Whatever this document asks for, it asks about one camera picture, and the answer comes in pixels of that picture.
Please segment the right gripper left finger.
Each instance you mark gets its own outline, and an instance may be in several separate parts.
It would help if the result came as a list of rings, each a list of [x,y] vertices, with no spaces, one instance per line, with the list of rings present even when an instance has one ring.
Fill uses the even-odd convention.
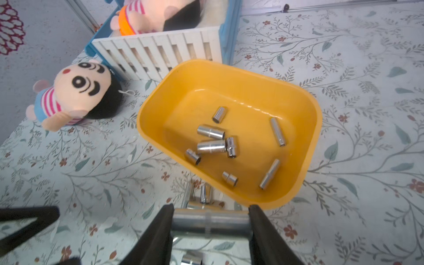
[[[168,265],[173,243],[173,213],[173,204],[164,205],[121,264]]]

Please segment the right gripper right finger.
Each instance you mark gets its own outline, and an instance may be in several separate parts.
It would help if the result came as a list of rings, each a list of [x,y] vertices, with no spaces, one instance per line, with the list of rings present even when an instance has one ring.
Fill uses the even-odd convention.
[[[248,211],[252,228],[249,247],[253,265],[303,264],[258,205],[249,206]]]

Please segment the large metal socket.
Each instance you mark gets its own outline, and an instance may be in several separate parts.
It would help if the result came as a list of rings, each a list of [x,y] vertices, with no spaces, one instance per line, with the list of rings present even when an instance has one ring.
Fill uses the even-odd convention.
[[[206,239],[250,239],[253,231],[247,211],[176,209],[172,218],[171,235]]]

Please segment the small stubby metal socket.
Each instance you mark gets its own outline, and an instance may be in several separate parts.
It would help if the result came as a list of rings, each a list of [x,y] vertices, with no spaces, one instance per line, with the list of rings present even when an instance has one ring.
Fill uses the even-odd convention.
[[[237,157],[237,141],[235,137],[228,137],[226,141],[226,152],[227,156],[231,159]]]

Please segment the yellow plastic storage box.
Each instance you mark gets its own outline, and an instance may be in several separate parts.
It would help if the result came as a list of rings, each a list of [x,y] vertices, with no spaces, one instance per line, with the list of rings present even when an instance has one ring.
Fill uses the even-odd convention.
[[[205,154],[195,166],[186,160],[205,137],[200,125],[213,126],[219,107],[227,113],[217,128],[237,141],[237,157]],[[286,140],[280,147],[270,119],[275,117]],[[207,60],[191,60],[175,67],[141,105],[140,135],[154,147],[189,169],[204,182],[237,201],[264,210],[289,203],[300,191],[322,126],[318,101],[288,82]],[[275,159],[280,168],[265,190],[259,185]],[[223,172],[238,178],[235,187]]]

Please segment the long thin metal socket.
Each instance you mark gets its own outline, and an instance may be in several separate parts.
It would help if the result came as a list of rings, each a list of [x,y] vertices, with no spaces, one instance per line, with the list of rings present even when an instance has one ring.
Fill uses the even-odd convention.
[[[270,119],[270,124],[276,138],[276,141],[280,147],[286,146],[286,140],[283,136],[282,130],[278,124],[278,120],[275,117]]]

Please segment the medium metal socket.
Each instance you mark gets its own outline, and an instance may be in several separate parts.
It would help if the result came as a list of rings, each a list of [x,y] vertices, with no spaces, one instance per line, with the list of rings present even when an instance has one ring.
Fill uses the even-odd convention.
[[[203,141],[197,144],[197,153],[223,153],[226,152],[225,140]]]

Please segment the tiny short metal socket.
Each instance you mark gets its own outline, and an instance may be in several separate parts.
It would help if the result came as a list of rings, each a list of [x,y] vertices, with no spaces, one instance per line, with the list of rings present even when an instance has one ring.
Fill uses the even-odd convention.
[[[226,107],[219,107],[212,117],[213,122],[220,124],[225,118],[226,113],[227,113]]]

